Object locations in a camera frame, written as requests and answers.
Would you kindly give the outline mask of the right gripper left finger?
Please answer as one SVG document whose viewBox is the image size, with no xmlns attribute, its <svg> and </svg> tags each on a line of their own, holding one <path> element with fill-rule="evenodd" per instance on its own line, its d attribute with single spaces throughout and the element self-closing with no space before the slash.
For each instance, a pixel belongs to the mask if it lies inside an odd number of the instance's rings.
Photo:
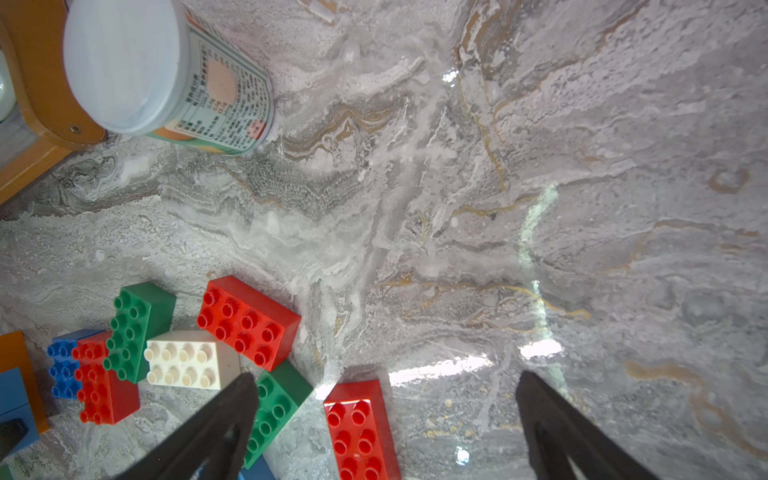
<svg viewBox="0 0 768 480">
<path fill-rule="evenodd" d="M 236 479 L 259 407 L 254 376 L 240 374 L 121 479 Z"/>
</svg>

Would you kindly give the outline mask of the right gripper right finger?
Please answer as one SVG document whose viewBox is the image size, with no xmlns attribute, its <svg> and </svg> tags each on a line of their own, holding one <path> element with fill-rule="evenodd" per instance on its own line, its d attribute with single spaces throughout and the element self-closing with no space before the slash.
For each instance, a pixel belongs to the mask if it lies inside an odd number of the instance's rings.
<svg viewBox="0 0 768 480">
<path fill-rule="evenodd" d="M 574 479 L 573 466 L 587 479 L 656 477 L 535 372 L 521 373 L 515 398 L 539 479 Z"/>
</svg>

